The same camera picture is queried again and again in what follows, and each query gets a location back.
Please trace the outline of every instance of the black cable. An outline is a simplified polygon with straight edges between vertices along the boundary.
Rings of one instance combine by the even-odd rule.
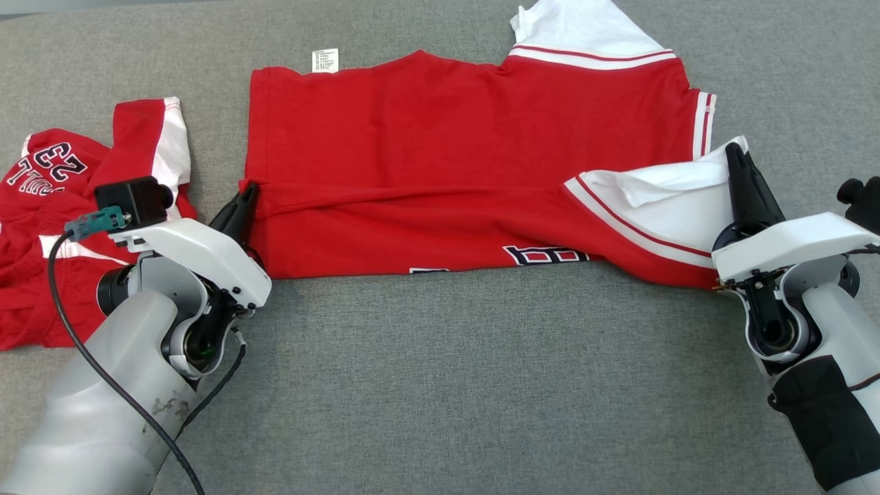
[[[70,320],[67,318],[67,314],[64,312],[64,307],[61,303],[61,297],[58,295],[58,285],[55,281],[55,258],[58,256],[58,250],[61,248],[61,245],[69,239],[73,237],[73,231],[65,232],[58,240],[55,242],[54,246],[52,246],[52,250],[49,251],[49,265],[48,265],[48,275],[49,275],[49,290],[52,292],[52,300],[55,302],[55,309],[58,310],[58,316],[61,318],[61,323],[67,329],[68,335],[73,340],[73,344],[79,349],[79,353],[83,355],[85,362],[89,363],[95,373],[97,373],[107,385],[110,386],[113,390],[116,391],[125,402],[128,403],[134,410],[137,411],[138,414],[143,417],[143,419],[150,425],[153,430],[156,430],[159,437],[165,442],[168,448],[174,453],[174,457],[177,457],[178,462],[180,462],[180,466],[184,471],[189,475],[189,480],[193,482],[193,487],[195,488],[195,492],[199,495],[205,495],[205,491],[202,489],[202,484],[199,483],[199,477],[195,475],[195,471],[193,471],[193,467],[189,465],[189,461],[187,461],[186,456],[180,452],[180,448],[177,447],[177,444],[174,443],[174,439],[165,431],[165,428],[162,427],[156,421],[153,416],[144,409],[141,404],[137,403],[137,401],[125,391],[125,388],[116,382],[110,374],[101,367],[98,361],[92,356],[88,349],[85,348],[83,342],[79,340],[76,332],[73,331],[73,327],[70,325]]]
[[[220,391],[223,390],[223,387],[232,378],[232,375],[235,374],[235,371],[238,370],[238,367],[241,366],[241,360],[245,358],[247,343],[245,342],[245,339],[241,337],[241,334],[239,334],[238,329],[232,329],[232,332],[236,334],[238,340],[241,342],[241,347],[238,349],[238,357],[235,358],[235,362],[232,363],[232,367],[229,368],[229,371],[226,372],[226,375],[224,375],[223,379],[220,380],[220,383],[217,383],[216,387],[211,390],[211,393],[208,394],[207,397],[205,397],[202,403],[200,403],[198,407],[196,407],[193,412],[191,412],[189,416],[187,416],[187,420],[183,422],[183,426],[180,427],[180,433],[178,433],[177,436],[180,436],[180,434],[183,433],[183,429],[186,428],[187,425],[192,423],[193,420],[195,420],[195,417],[198,416],[203,409],[208,407],[208,404],[210,404],[211,401],[214,400],[214,397],[216,397],[217,394],[219,394]]]

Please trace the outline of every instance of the red jersey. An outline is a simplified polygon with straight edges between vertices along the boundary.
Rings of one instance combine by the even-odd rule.
[[[178,99],[117,105],[113,133],[113,148],[62,129],[33,134],[0,183],[0,351],[73,344],[49,293],[47,257],[65,222],[97,210],[95,187],[153,175],[174,194],[169,218],[195,218],[186,195],[190,160]],[[104,321],[98,281],[136,259],[106,235],[62,246],[58,288],[83,340]]]
[[[707,285],[705,263],[675,275],[680,260],[620,235],[566,184],[698,159],[715,96],[609,0],[539,0],[511,25],[501,65],[419,51],[335,74],[253,73],[245,176],[261,185],[251,244],[270,276],[592,257]]]

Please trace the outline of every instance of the gray couch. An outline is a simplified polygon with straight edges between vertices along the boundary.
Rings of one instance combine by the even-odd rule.
[[[841,212],[838,185],[880,173],[876,0],[618,3],[719,95],[715,142],[746,134],[790,217]],[[498,63],[516,8],[268,0],[0,22],[0,162],[50,127],[110,143],[116,102],[178,96],[209,218],[243,173],[251,70],[308,71],[332,47],[344,68],[419,48]],[[880,320],[880,260],[857,262]],[[180,445],[211,494],[816,492],[742,324],[732,299],[601,262],[277,282]],[[0,354],[0,476],[71,355]],[[190,491],[167,462],[154,493]]]

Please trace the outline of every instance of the white label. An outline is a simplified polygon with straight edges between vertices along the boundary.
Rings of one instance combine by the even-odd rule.
[[[330,48],[312,52],[312,72],[336,72],[339,70],[339,49]]]

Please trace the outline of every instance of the gray robot arm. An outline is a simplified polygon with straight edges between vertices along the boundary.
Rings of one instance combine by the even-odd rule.
[[[140,255],[105,277],[98,298],[108,316],[85,347],[171,436],[200,406],[201,378],[217,369],[232,323],[263,306],[271,290],[237,241],[256,194],[254,186],[237,195],[208,226],[165,221],[166,197],[152,178],[96,190],[99,207],[118,207],[127,220],[111,238]],[[146,495],[168,453],[158,432],[77,355],[51,385],[0,493]]]
[[[822,490],[877,495],[880,329],[853,299],[859,278],[848,253],[876,251],[880,208],[847,214],[855,221],[832,213],[785,220],[736,148],[728,149],[735,221],[712,257],[724,291],[743,303],[768,403],[788,417]],[[858,204],[873,202],[868,193]]]

